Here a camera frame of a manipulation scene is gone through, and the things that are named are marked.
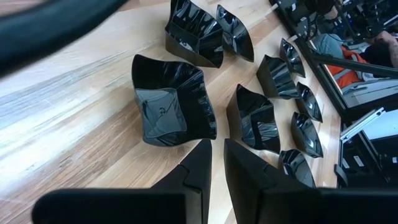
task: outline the glossy black plastic bowl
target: glossy black plastic bowl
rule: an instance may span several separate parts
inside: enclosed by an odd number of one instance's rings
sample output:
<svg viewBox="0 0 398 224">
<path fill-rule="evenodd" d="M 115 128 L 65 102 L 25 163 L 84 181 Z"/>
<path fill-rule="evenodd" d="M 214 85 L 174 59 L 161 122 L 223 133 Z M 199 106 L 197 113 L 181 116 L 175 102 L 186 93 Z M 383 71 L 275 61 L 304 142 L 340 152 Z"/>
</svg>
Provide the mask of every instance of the glossy black plastic bowl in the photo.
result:
<svg viewBox="0 0 398 224">
<path fill-rule="evenodd" d="M 171 0 L 165 27 L 166 50 L 196 66 L 220 68 L 223 28 L 210 14 L 189 0 Z"/>
<path fill-rule="evenodd" d="M 254 62 L 253 44 L 248 30 L 240 19 L 218 5 L 217 21 L 224 30 L 224 48 L 249 62 Z"/>
<path fill-rule="evenodd" d="M 257 70 L 257 79 L 268 98 L 300 98 L 286 62 L 265 55 Z"/>
<path fill-rule="evenodd" d="M 313 158 L 323 157 L 317 130 L 307 115 L 295 112 L 292 116 L 290 128 L 298 150 Z"/>
<path fill-rule="evenodd" d="M 283 170 L 286 175 L 297 179 L 309 187 L 316 187 L 310 166 L 305 160 L 304 155 L 297 149 L 281 151 L 279 153 L 279 169 Z"/>
<path fill-rule="evenodd" d="M 280 42 L 279 55 L 287 63 L 290 72 L 294 72 L 299 76 L 305 78 L 305 69 L 299 53 L 293 47 L 293 45 L 291 45 L 283 38 Z"/>
<path fill-rule="evenodd" d="M 311 119 L 322 123 L 322 113 L 311 89 L 300 82 L 297 83 L 297 88 L 300 92 L 300 99 L 296 99 L 296 104 L 300 113 L 306 114 Z"/>
<path fill-rule="evenodd" d="M 231 138 L 257 150 L 280 151 L 274 105 L 263 95 L 238 85 L 227 107 Z"/>
<path fill-rule="evenodd" d="M 216 119 L 199 68 L 136 55 L 132 82 L 146 143 L 176 146 L 216 139 Z"/>
</svg>

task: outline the black bowl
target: black bowl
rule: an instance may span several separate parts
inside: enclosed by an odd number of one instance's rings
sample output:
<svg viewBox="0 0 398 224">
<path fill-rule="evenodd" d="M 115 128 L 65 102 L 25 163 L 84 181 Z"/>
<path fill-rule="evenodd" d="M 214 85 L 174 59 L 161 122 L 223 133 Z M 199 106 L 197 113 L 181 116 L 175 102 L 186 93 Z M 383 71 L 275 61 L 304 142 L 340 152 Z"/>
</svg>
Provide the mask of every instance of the black bowl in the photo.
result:
<svg viewBox="0 0 398 224">
<path fill-rule="evenodd" d="M 253 149 L 280 151 L 274 105 L 258 93 L 238 85 L 227 107 L 231 138 Z"/>
<path fill-rule="evenodd" d="M 280 152 L 279 169 L 309 187 L 316 187 L 310 166 L 306 162 L 304 155 L 296 149 Z"/>
<path fill-rule="evenodd" d="M 290 128 L 297 149 L 313 158 L 323 157 L 317 130 L 307 115 L 294 112 Z"/>
<path fill-rule="evenodd" d="M 279 55 L 287 63 L 287 67 L 289 68 L 290 72 L 294 72 L 305 78 L 305 69 L 299 53 L 293 47 L 293 45 L 283 38 L 280 42 Z"/>
<path fill-rule="evenodd" d="M 136 55 L 131 73 L 146 143 L 176 146 L 216 139 L 216 118 L 199 68 Z"/>
<path fill-rule="evenodd" d="M 254 62 L 253 44 L 244 24 L 220 5 L 217 6 L 217 21 L 224 30 L 224 48 L 249 62 Z"/>
<path fill-rule="evenodd" d="M 297 83 L 297 88 L 300 92 L 300 99 L 296 99 L 296 104 L 300 113 L 303 113 L 309 116 L 311 119 L 322 123 L 322 113 L 319 109 L 317 99 L 315 98 L 315 95 L 312 93 L 311 89 L 300 82 Z"/>
<path fill-rule="evenodd" d="M 266 97 L 286 100 L 300 98 L 287 64 L 281 58 L 265 55 L 256 75 Z"/>
<path fill-rule="evenodd" d="M 166 50 L 194 65 L 220 68 L 223 28 L 210 14 L 189 0 L 172 0 L 165 27 Z"/>
</svg>

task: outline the metal frame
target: metal frame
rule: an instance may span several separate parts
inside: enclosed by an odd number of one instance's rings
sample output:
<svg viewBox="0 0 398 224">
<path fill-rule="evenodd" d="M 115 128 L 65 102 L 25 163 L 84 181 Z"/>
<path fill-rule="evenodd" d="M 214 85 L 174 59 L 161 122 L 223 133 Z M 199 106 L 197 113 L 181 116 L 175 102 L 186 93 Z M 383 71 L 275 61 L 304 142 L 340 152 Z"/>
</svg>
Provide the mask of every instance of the metal frame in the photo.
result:
<svg viewBox="0 0 398 224">
<path fill-rule="evenodd" d="M 280 6 L 280 2 L 278 0 L 269 0 L 269 2 L 271 3 L 271 5 L 277 4 L 278 6 Z M 298 35 L 298 39 L 295 41 L 295 43 L 298 49 L 301 51 L 302 55 L 305 57 L 308 65 L 312 69 L 317 80 L 320 82 L 322 88 L 328 95 L 333 106 L 336 108 L 337 112 L 339 113 L 342 121 L 341 125 L 342 127 L 343 124 L 345 124 L 346 126 L 351 126 L 356 120 L 360 119 L 362 116 L 372 111 L 373 109 L 384 107 L 387 112 L 398 109 L 398 94 L 387 96 L 378 100 L 374 100 L 362 105 L 349 108 L 347 103 L 345 102 L 345 99 L 343 98 L 343 95 L 340 93 L 339 87 L 331 84 L 334 83 L 333 77 L 329 75 L 329 73 L 326 70 L 326 67 L 322 64 L 324 63 L 323 60 L 325 58 L 315 56 L 317 60 L 314 60 L 315 54 L 308 47 L 304 38 L 301 37 L 300 34 L 296 33 L 295 25 L 289 20 L 289 16 L 287 15 L 287 13 L 281 7 L 278 7 L 275 10 L 275 13 L 278 15 L 279 19 L 281 20 L 281 22 L 283 23 L 283 25 L 285 26 L 285 28 L 287 29 L 288 33 L 291 36 Z M 336 61 L 335 58 L 330 58 L 327 56 L 326 58 L 327 58 L 326 61 L 328 63 L 334 63 L 335 65 L 339 65 L 342 67 L 345 67 L 346 65 L 345 62 L 343 62 L 344 65 L 340 64 L 340 61 Z M 379 67 L 375 65 L 369 66 L 360 63 L 355 63 L 355 64 L 350 63 L 349 66 L 354 66 L 356 70 L 360 69 L 368 71 L 370 69 L 374 71 L 374 69 L 376 69 L 377 71 L 379 71 L 378 70 Z M 391 70 L 388 71 L 388 74 L 398 78 L 398 75 L 392 74 Z M 368 139 L 367 135 L 363 131 L 361 131 L 352 140 L 356 143 L 358 147 L 363 149 L 361 153 L 363 154 L 363 157 L 368 161 L 369 168 L 372 170 L 372 172 L 375 174 L 376 173 L 379 174 L 381 177 L 384 177 L 386 182 L 388 182 L 388 180 L 385 178 L 381 170 L 379 154 L 372 145 L 372 142 Z M 342 157 L 343 157 L 343 144 L 340 141 L 340 154 L 338 161 L 339 165 L 341 164 Z"/>
</svg>

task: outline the wood grain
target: wood grain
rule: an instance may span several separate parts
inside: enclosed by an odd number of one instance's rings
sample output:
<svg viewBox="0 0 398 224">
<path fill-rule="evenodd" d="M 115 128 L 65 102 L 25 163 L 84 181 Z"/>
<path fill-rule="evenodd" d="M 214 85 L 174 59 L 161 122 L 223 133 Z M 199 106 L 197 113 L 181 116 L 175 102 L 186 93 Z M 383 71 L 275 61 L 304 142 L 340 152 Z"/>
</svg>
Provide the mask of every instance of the wood grain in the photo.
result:
<svg viewBox="0 0 398 224">
<path fill-rule="evenodd" d="M 209 223 L 236 223 L 223 164 L 223 140 L 229 137 L 226 106 L 238 83 L 262 93 L 255 72 L 264 54 L 276 56 L 281 38 L 289 36 L 274 14 L 265 18 L 271 7 L 267 1 L 194 3 L 213 15 L 222 4 L 245 23 L 254 44 L 255 63 L 225 54 L 220 69 L 201 68 L 218 127 L 217 140 L 212 141 Z M 164 148 L 141 139 L 141 116 L 131 83 L 133 56 L 183 61 L 164 48 L 169 4 L 130 1 L 86 37 L 0 80 L 0 223 L 29 223 L 34 202 L 54 189 L 150 187 L 197 144 Z M 335 187 L 340 117 L 307 63 L 305 68 L 307 78 L 295 81 L 312 89 L 323 111 L 323 124 L 314 124 L 325 155 L 306 159 L 318 186 Z M 297 110 L 294 100 L 272 102 L 282 150 L 295 148 L 290 133 Z M 276 166 L 277 155 L 255 153 Z"/>
</svg>

